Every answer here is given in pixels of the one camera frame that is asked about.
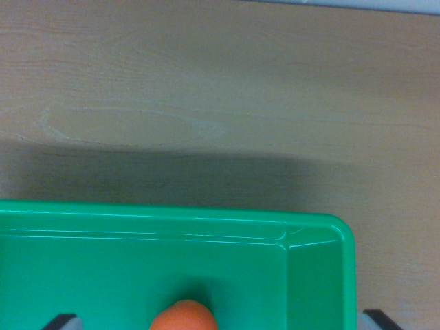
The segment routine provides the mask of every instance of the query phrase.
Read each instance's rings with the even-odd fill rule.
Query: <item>orange ball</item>
[[[194,300],[181,300],[155,317],[150,330],[218,330],[213,314]]]

